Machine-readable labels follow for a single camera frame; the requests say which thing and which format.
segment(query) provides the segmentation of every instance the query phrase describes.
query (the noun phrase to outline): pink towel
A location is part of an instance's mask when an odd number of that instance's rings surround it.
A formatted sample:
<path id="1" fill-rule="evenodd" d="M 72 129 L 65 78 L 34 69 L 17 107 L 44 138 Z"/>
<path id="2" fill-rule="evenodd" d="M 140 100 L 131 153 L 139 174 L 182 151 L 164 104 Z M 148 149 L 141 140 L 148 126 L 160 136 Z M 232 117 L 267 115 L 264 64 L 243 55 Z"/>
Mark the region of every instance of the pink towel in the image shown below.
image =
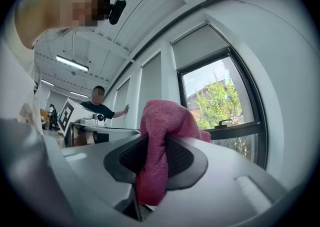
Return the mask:
<path id="1" fill-rule="evenodd" d="M 141 135 L 149 134 L 145 165 L 136 178 L 139 203 L 157 206 L 166 194 L 168 162 L 165 135 L 173 134 L 210 142 L 210 134 L 198 128 L 192 113 L 173 101 L 150 100 L 140 124 Z"/>

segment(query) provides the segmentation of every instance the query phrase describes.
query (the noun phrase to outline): man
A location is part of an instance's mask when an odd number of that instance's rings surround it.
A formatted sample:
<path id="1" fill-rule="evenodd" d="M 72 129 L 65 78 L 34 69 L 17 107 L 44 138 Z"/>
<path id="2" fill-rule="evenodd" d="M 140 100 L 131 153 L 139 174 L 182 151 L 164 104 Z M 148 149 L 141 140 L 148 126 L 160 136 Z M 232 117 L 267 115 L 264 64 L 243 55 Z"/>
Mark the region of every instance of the man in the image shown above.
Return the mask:
<path id="1" fill-rule="evenodd" d="M 49 120 L 50 120 L 49 130 L 52 130 L 52 124 L 53 124 L 54 116 L 55 116 L 56 112 L 57 112 L 57 110 L 56 110 L 55 106 L 51 103 L 50 104 L 50 111 L 49 111 Z"/>
<path id="2" fill-rule="evenodd" d="M 105 89 L 98 85 L 92 90 L 91 101 L 84 101 L 81 105 L 94 113 L 100 113 L 106 119 L 118 118 L 129 111 L 129 104 L 125 106 L 123 111 L 113 112 L 107 106 L 101 104 L 105 97 Z M 97 132 L 79 130 L 78 136 L 74 141 L 75 146 L 83 146 L 97 142 Z"/>

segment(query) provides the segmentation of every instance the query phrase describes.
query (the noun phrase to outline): black window frame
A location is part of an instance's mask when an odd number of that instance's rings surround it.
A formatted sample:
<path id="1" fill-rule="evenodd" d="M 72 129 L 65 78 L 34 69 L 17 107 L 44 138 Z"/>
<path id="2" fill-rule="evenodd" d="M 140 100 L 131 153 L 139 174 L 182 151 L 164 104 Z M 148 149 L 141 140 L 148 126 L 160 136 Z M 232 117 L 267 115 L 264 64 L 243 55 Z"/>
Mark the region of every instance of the black window frame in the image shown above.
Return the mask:
<path id="1" fill-rule="evenodd" d="M 209 26 L 212 29 L 214 29 L 218 34 L 220 34 L 214 27 L 212 27 L 211 25 Z M 235 65 L 237 71 L 239 72 L 240 77 L 246 88 L 253 112 L 253 121 L 235 126 L 229 126 L 222 129 L 210 128 L 204 130 L 210 133 L 211 140 L 238 138 L 258 134 L 258 141 L 255 144 L 255 148 L 257 149 L 254 150 L 254 163 L 256 163 L 261 168 L 266 169 L 268 158 L 268 126 L 266 121 L 264 105 L 259 90 L 240 55 L 221 34 L 220 36 L 228 43 L 228 46 L 219 51 L 213 52 L 210 56 L 206 57 L 205 59 L 201 59 L 197 62 L 194 62 L 188 66 L 182 67 L 177 70 L 181 105 L 188 108 L 186 86 L 183 76 L 197 69 L 200 69 L 201 67 L 207 66 L 218 60 L 222 60 L 224 58 L 229 57 Z"/>

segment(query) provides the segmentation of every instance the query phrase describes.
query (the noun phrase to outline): camera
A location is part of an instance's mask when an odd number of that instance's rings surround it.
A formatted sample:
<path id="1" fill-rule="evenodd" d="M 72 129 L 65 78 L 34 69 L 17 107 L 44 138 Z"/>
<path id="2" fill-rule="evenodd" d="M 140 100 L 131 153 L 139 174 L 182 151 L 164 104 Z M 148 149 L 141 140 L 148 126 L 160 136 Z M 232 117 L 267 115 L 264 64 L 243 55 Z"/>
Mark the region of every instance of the camera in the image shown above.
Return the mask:
<path id="1" fill-rule="evenodd" d="M 105 126 L 105 118 L 101 113 L 94 113 L 92 118 L 84 117 L 79 119 L 77 122 L 86 125 Z"/>
<path id="2" fill-rule="evenodd" d="M 114 4 L 110 4 L 110 13 L 106 16 L 110 24 L 115 25 L 127 5 L 126 0 L 115 0 Z"/>

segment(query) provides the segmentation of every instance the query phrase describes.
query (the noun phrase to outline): fluorescent light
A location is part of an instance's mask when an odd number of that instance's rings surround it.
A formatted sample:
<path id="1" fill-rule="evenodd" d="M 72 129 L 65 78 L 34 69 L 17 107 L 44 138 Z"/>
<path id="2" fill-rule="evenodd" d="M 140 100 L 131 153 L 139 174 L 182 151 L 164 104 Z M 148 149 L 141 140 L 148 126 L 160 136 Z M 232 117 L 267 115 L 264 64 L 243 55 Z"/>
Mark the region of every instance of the fluorescent light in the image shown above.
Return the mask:
<path id="1" fill-rule="evenodd" d="M 85 71 L 85 72 L 89 71 L 89 67 L 87 67 L 85 65 L 82 65 L 80 63 L 76 63 L 75 61 L 70 61 L 70 60 L 68 60 L 68 59 L 66 59 L 66 58 L 64 58 L 64 57 L 62 57 L 60 55 L 57 55 L 56 59 L 61 63 L 64 63 L 66 65 L 70 65 L 72 67 L 78 68 L 78 69 L 80 69 L 82 71 Z"/>
<path id="2" fill-rule="evenodd" d="M 72 92 L 70 91 L 71 94 L 74 94 L 74 95 L 77 95 L 77 96 L 81 96 L 81 97 L 86 97 L 88 98 L 88 96 L 84 95 L 84 94 L 80 94 L 80 93 L 75 93 L 75 92 Z"/>
<path id="3" fill-rule="evenodd" d="M 52 83 L 50 83 L 50 82 L 48 82 L 48 81 L 45 81 L 45 80 L 43 80 L 43 79 L 41 79 L 41 81 L 43 82 L 43 83 L 46 83 L 46 84 L 48 84 L 48 85 L 50 85 L 50 86 L 55 86 L 54 84 L 52 84 Z"/>

